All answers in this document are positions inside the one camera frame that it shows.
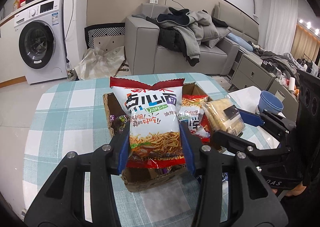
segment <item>light blue pillow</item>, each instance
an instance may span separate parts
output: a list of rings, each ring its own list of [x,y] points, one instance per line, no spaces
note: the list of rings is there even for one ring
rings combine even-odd
[[[253,47],[249,43],[247,43],[243,38],[240,38],[237,35],[234,35],[233,33],[229,33],[226,37],[238,43],[239,46],[244,47],[246,50],[251,52],[253,51]]]

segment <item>headboard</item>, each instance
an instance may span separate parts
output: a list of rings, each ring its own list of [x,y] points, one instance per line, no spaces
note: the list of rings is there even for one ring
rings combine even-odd
[[[250,40],[252,43],[257,44],[259,39],[259,24],[237,8],[219,2],[218,5],[215,5],[212,16],[226,22],[233,28],[233,34],[243,38],[245,41]]]

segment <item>white pillar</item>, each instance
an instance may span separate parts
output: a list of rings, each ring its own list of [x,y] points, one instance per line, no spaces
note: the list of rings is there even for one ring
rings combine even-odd
[[[76,66],[87,50],[84,39],[84,28],[87,27],[87,0],[64,0],[63,3],[63,23],[64,35],[66,38],[67,56],[73,66]]]

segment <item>cardboard box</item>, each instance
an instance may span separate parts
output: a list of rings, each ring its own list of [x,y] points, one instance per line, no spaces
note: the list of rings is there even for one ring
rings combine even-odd
[[[206,95],[206,93],[196,85],[196,83],[184,84],[182,87],[183,94],[189,95]],[[111,136],[114,136],[113,128],[111,127],[110,115],[120,116],[125,115],[118,100],[113,93],[103,95],[103,104],[107,116],[107,124]],[[215,145],[212,141],[210,146],[216,150],[221,150],[220,146]],[[156,169],[136,169],[125,168],[122,171],[122,180],[130,192],[138,192],[156,187],[173,180],[176,175],[180,175],[187,170],[186,166],[173,166],[172,170],[167,174],[158,174]]]

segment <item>crispy noodle snack package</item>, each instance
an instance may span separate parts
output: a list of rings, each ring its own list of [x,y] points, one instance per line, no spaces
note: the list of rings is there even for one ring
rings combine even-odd
[[[176,114],[181,108],[184,79],[153,86],[110,78],[110,87],[123,111],[130,116],[131,156],[127,167],[166,168],[184,164]]]
[[[200,102],[206,102],[207,95],[182,95],[182,105],[177,114],[179,123],[187,122],[192,134],[198,136],[203,143],[210,141],[210,129]]]
[[[232,104],[230,96],[226,98],[201,102],[213,131],[223,130],[238,136],[244,130],[244,122],[236,106]]]

